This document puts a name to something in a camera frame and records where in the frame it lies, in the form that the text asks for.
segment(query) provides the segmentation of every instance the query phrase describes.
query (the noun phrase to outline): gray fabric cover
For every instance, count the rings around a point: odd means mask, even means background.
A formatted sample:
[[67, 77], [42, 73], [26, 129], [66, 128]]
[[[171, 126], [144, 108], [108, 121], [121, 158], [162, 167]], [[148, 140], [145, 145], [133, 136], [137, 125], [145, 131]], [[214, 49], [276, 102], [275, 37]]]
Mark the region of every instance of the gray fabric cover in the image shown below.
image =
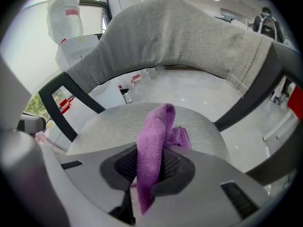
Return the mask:
[[[103, 111], [84, 126], [67, 154], [87, 153], [136, 142], [146, 115], [159, 105], [135, 103]], [[194, 150], [230, 161], [224, 140], [212, 122], [196, 111], [178, 106], [175, 108], [174, 127], [186, 128]]]
[[147, 0], [114, 17], [95, 49], [67, 73], [89, 93], [127, 72], [187, 65], [228, 79], [245, 94], [271, 43], [185, 0]]

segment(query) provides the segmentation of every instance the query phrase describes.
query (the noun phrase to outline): black frame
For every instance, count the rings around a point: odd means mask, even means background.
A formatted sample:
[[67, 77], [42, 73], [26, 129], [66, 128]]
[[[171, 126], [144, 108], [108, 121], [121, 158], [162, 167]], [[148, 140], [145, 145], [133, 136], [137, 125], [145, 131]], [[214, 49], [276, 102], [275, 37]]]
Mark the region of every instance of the black frame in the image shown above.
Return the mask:
[[80, 6], [92, 6], [92, 7], [106, 8], [107, 3], [97, 1], [97, 0], [80, 0], [79, 5]]
[[65, 73], [61, 73], [59, 76], [51, 80], [47, 85], [45, 85], [40, 91], [40, 98], [45, 105], [50, 117], [62, 131], [62, 133], [71, 141], [77, 137], [76, 131], [67, 122], [60, 109], [58, 108], [56, 102], [53, 99], [53, 93], [58, 90], [61, 86], [64, 86], [69, 92], [71, 92], [75, 97], [82, 101], [87, 107], [94, 110], [96, 113], [101, 113], [105, 110], [100, 104], [98, 104], [94, 99], [82, 91], [80, 87]]
[[250, 114], [275, 89], [284, 75], [303, 89], [301, 54], [274, 43], [269, 49], [261, 71], [245, 96], [214, 123], [218, 130], [223, 131]]

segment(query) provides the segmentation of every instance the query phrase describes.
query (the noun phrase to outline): backpack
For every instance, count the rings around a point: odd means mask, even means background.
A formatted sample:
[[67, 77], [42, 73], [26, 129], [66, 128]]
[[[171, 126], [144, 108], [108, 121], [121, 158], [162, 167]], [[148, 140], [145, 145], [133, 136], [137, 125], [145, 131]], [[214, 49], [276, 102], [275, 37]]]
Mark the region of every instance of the backpack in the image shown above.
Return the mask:
[[271, 16], [260, 16], [261, 22], [259, 24], [258, 33], [266, 35], [270, 38], [273, 38], [277, 41], [277, 29], [276, 29], [276, 20]]

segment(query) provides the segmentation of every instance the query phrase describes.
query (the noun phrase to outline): microfiber cloth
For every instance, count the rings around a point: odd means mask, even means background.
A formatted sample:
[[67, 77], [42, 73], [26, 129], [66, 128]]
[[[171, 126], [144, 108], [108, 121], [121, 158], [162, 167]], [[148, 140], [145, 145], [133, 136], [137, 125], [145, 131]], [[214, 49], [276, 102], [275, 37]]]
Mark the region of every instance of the microfiber cloth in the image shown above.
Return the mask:
[[182, 127], [172, 128], [175, 115], [174, 105], [162, 104], [146, 116], [144, 128], [138, 134], [137, 191], [142, 214], [152, 204], [151, 189], [158, 182], [163, 144], [191, 149], [186, 130]]

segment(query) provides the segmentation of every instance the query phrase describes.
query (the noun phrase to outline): white tiled floor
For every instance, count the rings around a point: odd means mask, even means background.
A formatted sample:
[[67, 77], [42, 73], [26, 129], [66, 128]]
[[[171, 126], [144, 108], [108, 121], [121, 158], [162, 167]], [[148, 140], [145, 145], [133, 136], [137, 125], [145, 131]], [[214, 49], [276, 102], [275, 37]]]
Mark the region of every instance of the white tiled floor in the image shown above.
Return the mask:
[[[224, 79], [202, 71], [164, 70], [156, 79], [143, 81], [129, 92], [135, 102], [172, 103], [195, 110], [216, 121], [240, 98]], [[222, 132], [232, 164], [246, 172], [267, 158], [262, 136], [286, 114], [286, 108], [269, 99], [234, 126]], [[269, 138], [273, 153], [282, 144]]]

